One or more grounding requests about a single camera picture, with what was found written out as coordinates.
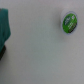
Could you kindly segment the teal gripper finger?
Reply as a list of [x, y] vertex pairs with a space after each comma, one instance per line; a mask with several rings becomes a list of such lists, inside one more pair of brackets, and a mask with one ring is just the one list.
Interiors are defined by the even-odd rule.
[[7, 9], [0, 10], [0, 50], [11, 36]]

